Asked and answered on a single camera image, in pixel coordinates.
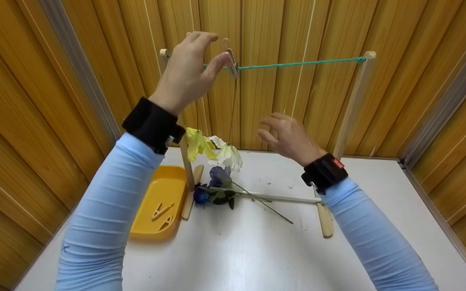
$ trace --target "yellow flower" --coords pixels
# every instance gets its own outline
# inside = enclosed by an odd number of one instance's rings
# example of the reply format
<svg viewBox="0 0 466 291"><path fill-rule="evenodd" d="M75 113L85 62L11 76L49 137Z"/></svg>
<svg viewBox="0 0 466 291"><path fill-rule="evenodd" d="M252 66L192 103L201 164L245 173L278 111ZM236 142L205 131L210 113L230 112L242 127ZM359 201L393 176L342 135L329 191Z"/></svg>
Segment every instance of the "yellow flower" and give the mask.
<svg viewBox="0 0 466 291"><path fill-rule="evenodd" d="M198 129L186 128L186 139L188 140L188 160L195 161L198 154L206 154L210 160L216 160L215 146L213 142L205 137Z"/></svg>

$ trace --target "yellow tray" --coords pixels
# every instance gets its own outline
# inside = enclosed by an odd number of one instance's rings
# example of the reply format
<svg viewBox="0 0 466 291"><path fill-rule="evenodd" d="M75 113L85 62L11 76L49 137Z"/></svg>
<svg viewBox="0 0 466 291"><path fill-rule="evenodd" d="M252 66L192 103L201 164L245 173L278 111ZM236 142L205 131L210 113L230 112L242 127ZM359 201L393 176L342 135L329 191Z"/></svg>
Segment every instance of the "yellow tray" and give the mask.
<svg viewBox="0 0 466 291"><path fill-rule="evenodd" d="M183 167L159 166L154 171L129 237L149 241L173 237L179 228L181 210L187 193L188 186Z"/></svg>

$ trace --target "clothesline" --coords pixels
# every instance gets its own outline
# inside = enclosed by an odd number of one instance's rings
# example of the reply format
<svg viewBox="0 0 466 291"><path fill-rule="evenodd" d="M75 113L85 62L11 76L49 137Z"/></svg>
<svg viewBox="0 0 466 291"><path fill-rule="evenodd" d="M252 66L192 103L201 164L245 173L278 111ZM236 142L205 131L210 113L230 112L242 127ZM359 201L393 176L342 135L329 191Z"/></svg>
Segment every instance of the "clothesline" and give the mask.
<svg viewBox="0 0 466 291"><path fill-rule="evenodd" d="M254 66L240 66L237 67L237 70L250 70L258 68L273 68L273 67L287 67L287 66L301 66L301 65L316 65L316 64L326 64L326 63L338 63L341 61L356 61L358 63L365 61L366 57L350 57L348 59L321 59L319 61L300 61L298 63L283 63L283 64L272 64L272 65L254 65Z"/></svg>

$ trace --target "artificial flower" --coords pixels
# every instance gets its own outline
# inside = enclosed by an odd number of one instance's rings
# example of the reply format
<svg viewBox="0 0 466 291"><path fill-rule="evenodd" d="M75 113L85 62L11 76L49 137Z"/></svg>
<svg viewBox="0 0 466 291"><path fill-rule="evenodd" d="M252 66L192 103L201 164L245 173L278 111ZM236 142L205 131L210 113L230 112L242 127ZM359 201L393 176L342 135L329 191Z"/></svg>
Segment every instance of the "artificial flower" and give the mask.
<svg viewBox="0 0 466 291"><path fill-rule="evenodd" d="M242 167L242 157L232 144L229 144L218 136L210 137L210 140L220 149L216 160L209 160L208 164L212 166L230 167L235 172L240 172Z"/></svg>
<svg viewBox="0 0 466 291"><path fill-rule="evenodd" d="M231 177L229 176L231 174L231 170L229 168L222 169L219 166L215 166L210 169L210 186L212 187L224 187L224 184L226 186L231 186Z"/></svg>
<svg viewBox="0 0 466 291"><path fill-rule="evenodd" d="M206 187L206 184L201 185L201 183L198 183L194 187L194 201L198 205L205 205L210 196L208 190L201 188L201 186Z"/></svg>
<svg viewBox="0 0 466 291"><path fill-rule="evenodd" d="M187 127L186 139L188 140L188 160L190 162L195 161L197 154L202 153L205 153L208 159L217 159L213 142L205 137L200 130Z"/></svg>

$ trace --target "arm sleeve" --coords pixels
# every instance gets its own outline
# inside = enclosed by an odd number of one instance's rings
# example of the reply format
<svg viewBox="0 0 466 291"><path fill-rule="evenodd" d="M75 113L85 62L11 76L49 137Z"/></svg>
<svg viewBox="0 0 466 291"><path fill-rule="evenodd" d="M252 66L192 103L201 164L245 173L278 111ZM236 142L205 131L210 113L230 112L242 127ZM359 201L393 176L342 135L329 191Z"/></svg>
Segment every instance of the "arm sleeve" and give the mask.
<svg viewBox="0 0 466 291"><path fill-rule="evenodd" d="M438 290L420 256L354 181L346 178L323 199L378 291Z"/></svg>
<svg viewBox="0 0 466 291"><path fill-rule="evenodd" d="M127 238L162 160L128 133L116 142L68 223L56 290L122 290Z"/></svg>

